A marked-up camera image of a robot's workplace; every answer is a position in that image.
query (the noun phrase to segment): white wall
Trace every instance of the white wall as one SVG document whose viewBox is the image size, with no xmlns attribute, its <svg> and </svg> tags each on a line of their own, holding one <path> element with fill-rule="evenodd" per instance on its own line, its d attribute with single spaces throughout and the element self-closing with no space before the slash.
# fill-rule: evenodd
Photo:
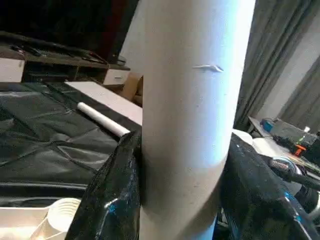
<svg viewBox="0 0 320 240">
<path fill-rule="evenodd" d="M 315 16 L 263 107 L 256 115 L 258 120 L 278 116 L 318 56 L 320 56 L 320 12 Z"/>
<path fill-rule="evenodd" d="M 132 72 L 144 73 L 146 0 L 140 0 L 126 35 L 120 55 Z"/>
</svg>

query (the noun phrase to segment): white plastic pipe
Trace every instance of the white plastic pipe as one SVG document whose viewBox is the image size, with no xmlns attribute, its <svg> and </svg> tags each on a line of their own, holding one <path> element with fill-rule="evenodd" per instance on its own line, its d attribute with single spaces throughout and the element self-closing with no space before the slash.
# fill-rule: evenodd
<svg viewBox="0 0 320 240">
<path fill-rule="evenodd" d="M 255 0 L 147 0 L 141 240 L 211 240 Z"/>
<path fill-rule="evenodd" d="M 120 124 L 116 123 L 115 121 L 111 120 L 110 118 L 106 117 L 105 115 L 101 114 L 100 112 L 83 102 L 79 102 L 77 108 L 118 137 L 122 137 L 123 135 L 130 132 L 125 127 L 121 126 Z"/>
</svg>

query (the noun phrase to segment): shiny black plastic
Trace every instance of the shiny black plastic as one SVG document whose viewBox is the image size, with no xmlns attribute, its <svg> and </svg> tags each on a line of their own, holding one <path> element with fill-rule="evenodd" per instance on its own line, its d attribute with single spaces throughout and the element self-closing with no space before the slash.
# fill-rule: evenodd
<svg viewBox="0 0 320 240">
<path fill-rule="evenodd" d="M 0 206 L 82 197 L 119 138 L 79 112 L 78 102 L 141 129 L 64 83 L 0 83 Z"/>
<path fill-rule="evenodd" d="M 141 135 L 122 137 L 113 155 L 88 185 L 66 240 L 137 240 Z"/>
<path fill-rule="evenodd" d="M 232 135 L 221 205 L 235 240 L 317 240 L 298 201 L 252 146 Z"/>
</svg>

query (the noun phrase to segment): white drawer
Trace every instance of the white drawer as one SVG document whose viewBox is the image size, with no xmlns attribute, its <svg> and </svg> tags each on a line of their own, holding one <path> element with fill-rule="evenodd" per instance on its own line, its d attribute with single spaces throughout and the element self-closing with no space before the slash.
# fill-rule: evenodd
<svg viewBox="0 0 320 240">
<path fill-rule="evenodd" d="M 124 84 L 128 78 L 130 71 L 109 69 L 106 72 L 103 85 Z"/>
</svg>

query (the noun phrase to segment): window curtain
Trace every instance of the window curtain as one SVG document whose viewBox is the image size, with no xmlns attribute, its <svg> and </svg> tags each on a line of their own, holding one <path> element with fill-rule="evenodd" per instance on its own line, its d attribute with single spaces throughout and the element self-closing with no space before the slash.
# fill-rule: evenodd
<svg viewBox="0 0 320 240">
<path fill-rule="evenodd" d="M 280 119 L 312 133 L 320 130 L 320 57 L 306 73 L 279 115 Z"/>
<path fill-rule="evenodd" d="M 246 130 L 275 86 L 320 0 L 256 0 L 234 127 Z"/>
</svg>

